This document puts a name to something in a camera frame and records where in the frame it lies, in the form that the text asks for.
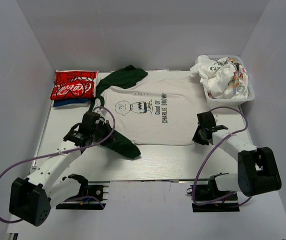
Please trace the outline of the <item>white colourful print t shirt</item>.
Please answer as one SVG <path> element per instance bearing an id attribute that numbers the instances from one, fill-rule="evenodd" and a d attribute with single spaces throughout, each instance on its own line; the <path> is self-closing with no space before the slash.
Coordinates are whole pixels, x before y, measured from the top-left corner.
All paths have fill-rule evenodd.
<path id="1" fill-rule="evenodd" d="M 249 95 L 247 71 L 232 57 L 212 60 L 200 55 L 190 72 L 200 76 L 200 83 L 214 99 L 246 99 Z"/>

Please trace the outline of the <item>green and white t shirt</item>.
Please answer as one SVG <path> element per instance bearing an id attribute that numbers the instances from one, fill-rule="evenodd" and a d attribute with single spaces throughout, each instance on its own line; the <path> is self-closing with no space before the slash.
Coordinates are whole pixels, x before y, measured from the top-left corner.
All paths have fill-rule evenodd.
<path id="1" fill-rule="evenodd" d="M 139 145 L 187 146 L 193 143 L 204 91 L 189 72 L 127 66 L 101 79 L 91 108 L 115 128 L 102 146 L 125 158 L 140 156 Z"/>

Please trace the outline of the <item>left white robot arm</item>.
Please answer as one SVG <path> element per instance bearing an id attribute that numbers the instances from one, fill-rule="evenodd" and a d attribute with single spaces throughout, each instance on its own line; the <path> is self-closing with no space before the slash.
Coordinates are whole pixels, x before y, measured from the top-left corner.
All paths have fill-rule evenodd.
<path id="1" fill-rule="evenodd" d="M 90 148 L 110 139 L 116 122 L 105 120 L 99 113 L 86 112 L 80 123 L 71 127 L 56 152 L 26 178 L 11 185 L 9 212 L 40 226 L 57 205 L 88 195 L 88 180 L 82 175 L 62 176 L 70 164 Z"/>

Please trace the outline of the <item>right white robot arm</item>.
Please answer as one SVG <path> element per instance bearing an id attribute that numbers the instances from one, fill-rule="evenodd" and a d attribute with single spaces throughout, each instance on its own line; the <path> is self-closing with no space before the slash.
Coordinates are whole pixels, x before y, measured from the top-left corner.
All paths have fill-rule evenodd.
<path id="1" fill-rule="evenodd" d="M 236 192 L 253 197 L 281 189 L 282 181 L 271 148 L 244 142 L 226 126 L 218 125 L 210 111 L 199 113 L 197 119 L 193 141 L 203 146 L 212 145 L 213 151 L 221 149 L 237 162 L 237 173 L 210 177 L 208 193 L 213 199 Z"/>

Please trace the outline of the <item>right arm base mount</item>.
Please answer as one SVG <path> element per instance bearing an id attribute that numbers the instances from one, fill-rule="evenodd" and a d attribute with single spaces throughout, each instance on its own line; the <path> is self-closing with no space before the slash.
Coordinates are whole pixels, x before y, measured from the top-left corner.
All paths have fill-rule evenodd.
<path id="1" fill-rule="evenodd" d="M 197 183 L 195 193 L 193 193 L 193 184 L 186 190 L 187 195 L 195 197 L 196 202 L 204 203 L 209 202 L 217 198 L 222 198 L 223 196 L 230 193 L 230 191 L 219 191 L 217 189 L 215 178 L 224 175 L 220 173 L 205 181 L 204 184 Z M 238 206 L 238 196 L 236 193 L 229 195 L 221 200 L 215 201 L 206 205 L 195 205 L 192 203 L 192 210 L 194 213 L 227 213 L 227 212 L 239 212 L 240 207 Z"/>

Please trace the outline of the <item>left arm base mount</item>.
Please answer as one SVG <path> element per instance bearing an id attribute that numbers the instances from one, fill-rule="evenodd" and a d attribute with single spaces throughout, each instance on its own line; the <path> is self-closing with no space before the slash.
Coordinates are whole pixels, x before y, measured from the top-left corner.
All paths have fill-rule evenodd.
<path id="1" fill-rule="evenodd" d="M 56 206 L 58 210 L 103 210 L 108 199 L 109 183 L 89 182 L 85 177 L 71 174 L 62 178 L 76 180 L 80 184 L 80 190 L 75 196 Z"/>

